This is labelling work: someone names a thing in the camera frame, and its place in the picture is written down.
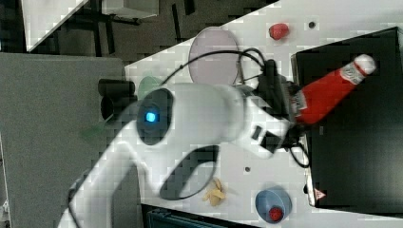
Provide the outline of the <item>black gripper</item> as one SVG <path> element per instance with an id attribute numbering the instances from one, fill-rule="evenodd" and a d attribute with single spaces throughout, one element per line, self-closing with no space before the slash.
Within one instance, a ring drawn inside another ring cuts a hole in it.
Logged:
<path id="1" fill-rule="evenodd" d="M 288 121 L 290 124 L 285 129 L 285 139 L 279 147 L 300 147 L 299 138 L 305 133 L 304 124 L 297 122 L 299 114 L 297 94 L 301 88 L 278 73 L 274 60 L 264 62 L 258 81 L 258 95 L 268 104 L 264 111 L 276 119 Z"/>

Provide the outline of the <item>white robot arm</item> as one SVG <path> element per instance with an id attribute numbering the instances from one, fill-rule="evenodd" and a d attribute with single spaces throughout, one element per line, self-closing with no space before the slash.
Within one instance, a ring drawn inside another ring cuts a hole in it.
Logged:
<path id="1" fill-rule="evenodd" d="M 257 87 L 163 83 L 121 115 L 124 126 L 74 183 L 57 228 L 111 228 L 111 202 L 131 168 L 164 200 L 197 195 L 213 178 L 222 143 L 261 159 L 293 147 L 292 99 L 300 87 L 265 62 Z"/>

